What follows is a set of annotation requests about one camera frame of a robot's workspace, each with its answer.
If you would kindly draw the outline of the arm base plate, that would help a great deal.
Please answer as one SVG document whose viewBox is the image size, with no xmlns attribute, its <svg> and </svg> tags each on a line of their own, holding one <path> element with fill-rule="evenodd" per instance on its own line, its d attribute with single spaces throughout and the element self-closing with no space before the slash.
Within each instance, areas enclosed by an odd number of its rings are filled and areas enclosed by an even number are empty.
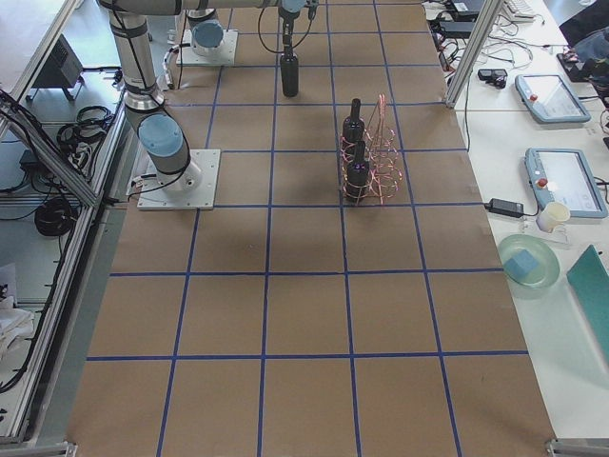
<svg viewBox="0 0 609 457">
<path fill-rule="evenodd" d="M 186 30 L 177 64 L 185 67 L 232 67 L 235 64 L 237 40 L 237 30 L 225 30 L 220 45 L 207 48 L 199 46 L 192 39 L 191 30 Z"/>
<path fill-rule="evenodd" d="M 141 210 L 213 209 L 221 151 L 192 149 L 190 163 L 180 177 L 158 174 L 137 190 Z"/>
</svg>

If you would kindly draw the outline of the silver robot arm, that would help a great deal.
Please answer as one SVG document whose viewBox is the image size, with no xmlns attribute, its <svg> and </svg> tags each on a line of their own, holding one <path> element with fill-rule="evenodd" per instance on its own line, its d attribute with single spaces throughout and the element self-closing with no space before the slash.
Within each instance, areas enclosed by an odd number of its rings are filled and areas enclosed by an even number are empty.
<svg viewBox="0 0 609 457">
<path fill-rule="evenodd" d="M 218 49 L 224 40 L 224 29 L 216 9 L 187 10 L 190 46 L 197 55 Z"/>
<path fill-rule="evenodd" d="M 286 97 L 298 93 L 299 62 L 292 42 L 294 22 L 301 10 L 315 18 L 317 1 L 101 1 L 108 12 L 110 29 L 122 67 L 127 91 L 127 118 L 156 168 L 158 186 L 154 190 L 193 189 L 202 175 L 193 162 L 189 144 L 179 124 L 165 109 L 164 96 L 157 84 L 148 43 L 147 18 L 186 15 L 192 45 L 199 49 L 217 48 L 225 31 L 216 21 L 216 10 L 256 8 L 278 9 L 282 18 L 281 71 Z"/>
</svg>

